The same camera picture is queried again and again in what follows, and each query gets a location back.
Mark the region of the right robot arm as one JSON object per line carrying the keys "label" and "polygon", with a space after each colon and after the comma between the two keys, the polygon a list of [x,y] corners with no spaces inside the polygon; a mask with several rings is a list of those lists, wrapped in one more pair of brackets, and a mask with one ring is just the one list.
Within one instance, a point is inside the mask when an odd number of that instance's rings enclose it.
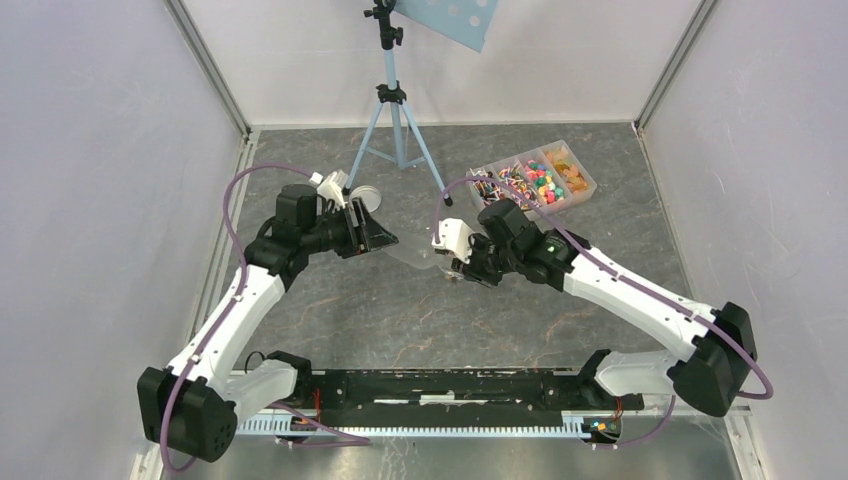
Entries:
{"label": "right robot arm", "polygon": [[580,400],[602,408],[615,397],[675,395],[697,411],[725,416],[745,397],[743,385],[758,372],[749,313],[675,294],[633,273],[567,230],[543,231],[511,199],[484,208],[476,232],[464,221],[438,222],[432,245],[452,257],[461,278],[494,287],[516,273],[594,303],[648,334],[661,348],[626,354],[600,350],[577,382]]}

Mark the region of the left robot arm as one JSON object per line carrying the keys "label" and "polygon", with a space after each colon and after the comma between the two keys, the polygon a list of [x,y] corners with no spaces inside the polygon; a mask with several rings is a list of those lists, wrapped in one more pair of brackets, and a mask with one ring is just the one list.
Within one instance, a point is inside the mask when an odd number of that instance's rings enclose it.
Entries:
{"label": "left robot arm", "polygon": [[398,242],[359,199],[330,199],[306,184],[284,186],[211,319],[166,367],[141,374],[137,393],[146,439],[162,453],[214,462],[238,427],[261,410],[280,400],[306,405],[314,394],[308,360],[273,353],[233,380],[239,354],[311,256],[333,252],[347,259]]}

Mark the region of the clear round jar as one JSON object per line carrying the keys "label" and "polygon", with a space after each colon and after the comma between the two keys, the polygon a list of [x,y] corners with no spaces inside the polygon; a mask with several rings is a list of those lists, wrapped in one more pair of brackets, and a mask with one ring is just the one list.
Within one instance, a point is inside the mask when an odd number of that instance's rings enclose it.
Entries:
{"label": "clear round jar", "polygon": [[445,279],[448,281],[458,282],[464,279],[463,275],[452,266],[451,261],[449,261],[447,265],[441,266],[440,269],[444,273]]}

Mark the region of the clear plastic scoop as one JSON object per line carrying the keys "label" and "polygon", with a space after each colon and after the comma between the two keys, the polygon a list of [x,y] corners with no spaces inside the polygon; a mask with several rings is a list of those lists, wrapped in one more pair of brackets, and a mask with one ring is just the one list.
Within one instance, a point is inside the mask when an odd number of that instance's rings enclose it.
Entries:
{"label": "clear plastic scoop", "polygon": [[398,242],[382,249],[382,252],[413,268],[427,270],[438,268],[443,272],[451,270],[452,258],[435,251],[427,235],[421,236],[397,230],[393,232]]}

